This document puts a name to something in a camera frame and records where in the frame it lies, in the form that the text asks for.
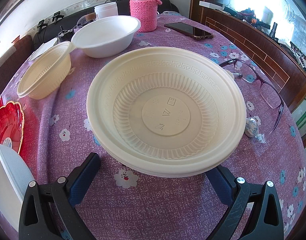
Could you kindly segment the black smartphone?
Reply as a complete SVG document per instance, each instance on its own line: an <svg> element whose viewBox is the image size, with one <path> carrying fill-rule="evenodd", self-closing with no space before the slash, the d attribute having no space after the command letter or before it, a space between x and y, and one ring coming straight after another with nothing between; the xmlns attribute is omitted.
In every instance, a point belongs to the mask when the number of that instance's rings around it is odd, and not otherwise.
<svg viewBox="0 0 306 240"><path fill-rule="evenodd" d="M212 33L208 31L205 31L203 29L200 29L200 28L197 28L197 27L194 27L189 24L182 23L182 22L167 23L164 26L166 28L169 28L181 34L184 34L185 36L194 38L196 40L211 39L214 37Z"/></svg>

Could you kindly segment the purple-framed eyeglasses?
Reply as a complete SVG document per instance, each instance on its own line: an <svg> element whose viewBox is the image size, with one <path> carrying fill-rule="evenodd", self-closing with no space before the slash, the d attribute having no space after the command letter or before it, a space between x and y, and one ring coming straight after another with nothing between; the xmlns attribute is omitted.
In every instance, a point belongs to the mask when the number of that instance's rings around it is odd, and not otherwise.
<svg viewBox="0 0 306 240"><path fill-rule="evenodd" d="M229 59L220 63L220 67L232 73L242 74L235 79L246 102L247 117L254 118L259 125L259 133L269 137L278 126L284 101L275 87L265 81L255 66L240 59Z"/></svg>

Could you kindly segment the white foam plate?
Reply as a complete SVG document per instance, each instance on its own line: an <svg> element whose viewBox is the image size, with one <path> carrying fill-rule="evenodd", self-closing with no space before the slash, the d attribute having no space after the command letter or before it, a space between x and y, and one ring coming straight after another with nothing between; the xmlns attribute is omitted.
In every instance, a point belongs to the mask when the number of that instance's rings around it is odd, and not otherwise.
<svg viewBox="0 0 306 240"><path fill-rule="evenodd" d="M32 172L11 147L0 144L0 164L20 201L23 201L28 184L34 181Z"/></svg>

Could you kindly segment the gold-rimmed red plate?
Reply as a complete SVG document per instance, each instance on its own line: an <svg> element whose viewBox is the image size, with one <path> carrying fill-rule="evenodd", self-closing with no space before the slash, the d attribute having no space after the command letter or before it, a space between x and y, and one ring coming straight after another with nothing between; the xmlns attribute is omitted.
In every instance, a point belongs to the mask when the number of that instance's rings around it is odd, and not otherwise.
<svg viewBox="0 0 306 240"><path fill-rule="evenodd" d="M0 144L20 154L24 139L25 115L20 102L0 107Z"/></svg>

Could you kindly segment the small cream plastic bowl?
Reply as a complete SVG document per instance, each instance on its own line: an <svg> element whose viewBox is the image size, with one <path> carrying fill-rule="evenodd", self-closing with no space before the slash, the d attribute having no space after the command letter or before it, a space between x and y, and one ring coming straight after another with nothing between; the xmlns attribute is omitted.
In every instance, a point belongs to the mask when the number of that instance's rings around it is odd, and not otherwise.
<svg viewBox="0 0 306 240"><path fill-rule="evenodd" d="M44 52L23 75L17 87L18 97L40 100L56 90L71 69L69 54L73 50L73 44L65 41Z"/></svg>

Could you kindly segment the white plastic jar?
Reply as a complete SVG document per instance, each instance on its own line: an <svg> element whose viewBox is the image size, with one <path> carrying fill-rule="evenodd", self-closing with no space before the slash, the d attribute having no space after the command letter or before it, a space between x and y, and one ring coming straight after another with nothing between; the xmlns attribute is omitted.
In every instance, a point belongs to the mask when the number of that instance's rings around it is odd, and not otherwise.
<svg viewBox="0 0 306 240"><path fill-rule="evenodd" d="M116 2L103 3L94 7L97 19L118 15L118 7Z"/></svg>

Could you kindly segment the wooden brick-pattern cabinet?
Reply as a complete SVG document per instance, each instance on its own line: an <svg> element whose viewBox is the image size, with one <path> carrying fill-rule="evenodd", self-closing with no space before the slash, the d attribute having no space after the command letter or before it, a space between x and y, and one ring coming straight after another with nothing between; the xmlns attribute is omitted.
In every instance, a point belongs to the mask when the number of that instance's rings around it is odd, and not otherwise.
<svg viewBox="0 0 306 240"><path fill-rule="evenodd" d="M219 32L233 42L264 71L281 94L291 112L306 97L306 73L298 63L276 42L246 22L219 10L200 6L191 0L189 19Z"/></svg>

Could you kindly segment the white foam bowl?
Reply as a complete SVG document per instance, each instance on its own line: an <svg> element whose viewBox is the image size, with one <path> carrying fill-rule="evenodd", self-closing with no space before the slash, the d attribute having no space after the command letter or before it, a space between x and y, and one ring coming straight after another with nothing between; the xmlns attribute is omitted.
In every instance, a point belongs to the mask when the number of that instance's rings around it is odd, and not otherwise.
<svg viewBox="0 0 306 240"><path fill-rule="evenodd" d="M89 57L110 57L128 48L140 27L139 19L132 16L105 17L79 29L71 42Z"/></svg>

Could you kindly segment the large cream plastic bowl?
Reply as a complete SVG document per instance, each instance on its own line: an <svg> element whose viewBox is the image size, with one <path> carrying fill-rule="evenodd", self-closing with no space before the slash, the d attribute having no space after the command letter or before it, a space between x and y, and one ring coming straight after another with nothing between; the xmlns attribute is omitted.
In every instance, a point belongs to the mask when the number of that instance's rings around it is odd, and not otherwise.
<svg viewBox="0 0 306 240"><path fill-rule="evenodd" d="M110 156L144 174L178 178L225 161L246 127L237 83L197 53L149 47L120 55L87 94L93 134Z"/></svg>

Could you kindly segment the pink knit-sleeved thermos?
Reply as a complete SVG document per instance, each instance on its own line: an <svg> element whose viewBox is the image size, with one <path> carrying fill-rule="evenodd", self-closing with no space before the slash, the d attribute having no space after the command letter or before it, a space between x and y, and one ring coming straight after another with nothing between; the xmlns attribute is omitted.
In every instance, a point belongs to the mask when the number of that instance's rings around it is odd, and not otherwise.
<svg viewBox="0 0 306 240"><path fill-rule="evenodd" d="M161 0L130 0L131 16L141 22L139 32L152 32L157 28L159 5L162 5Z"/></svg>

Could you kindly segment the black sofa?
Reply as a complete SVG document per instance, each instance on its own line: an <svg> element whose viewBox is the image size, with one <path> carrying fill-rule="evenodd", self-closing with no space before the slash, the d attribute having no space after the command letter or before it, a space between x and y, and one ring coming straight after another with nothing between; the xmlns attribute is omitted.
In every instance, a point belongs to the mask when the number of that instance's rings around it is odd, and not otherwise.
<svg viewBox="0 0 306 240"><path fill-rule="evenodd" d="M119 15L130 15L130 0L116 0L118 14ZM176 12L179 14L178 8L171 3L170 0L160 0L162 5L158 6L158 13L162 14L165 11ZM36 33L33 37L33 50L37 50L43 43L55 38L61 31L61 26L64 30L73 29L78 20L87 14L94 12L94 6L87 9L80 10L74 14L65 16L56 23L49 24L44 27L40 32Z"/></svg>

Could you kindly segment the wrapped candy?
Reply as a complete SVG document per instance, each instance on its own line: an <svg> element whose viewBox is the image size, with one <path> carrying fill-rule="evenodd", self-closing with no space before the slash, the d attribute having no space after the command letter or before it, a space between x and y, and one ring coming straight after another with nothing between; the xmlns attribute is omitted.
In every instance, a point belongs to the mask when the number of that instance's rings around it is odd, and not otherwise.
<svg viewBox="0 0 306 240"><path fill-rule="evenodd" d="M264 136L264 134L258 133L257 135L255 135L254 136L254 141L256 143L264 144L265 143L265 136Z"/></svg>
<svg viewBox="0 0 306 240"><path fill-rule="evenodd" d="M259 134L259 125L254 118L246 118L244 134L248 138L254 138Z"/></svg>

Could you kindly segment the black clear pen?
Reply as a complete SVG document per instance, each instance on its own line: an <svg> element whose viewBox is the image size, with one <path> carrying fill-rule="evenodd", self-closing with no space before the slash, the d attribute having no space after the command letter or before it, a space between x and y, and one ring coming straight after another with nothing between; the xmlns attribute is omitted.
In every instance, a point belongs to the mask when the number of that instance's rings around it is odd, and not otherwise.
<svg viewBox="0 0 306 240"><path fill-rule="evenodd" d="M234 80L234 79L241 79L243 76L240 73L232 73L228 70L226 70L226 72L230 75L230 77Z"/></svg>

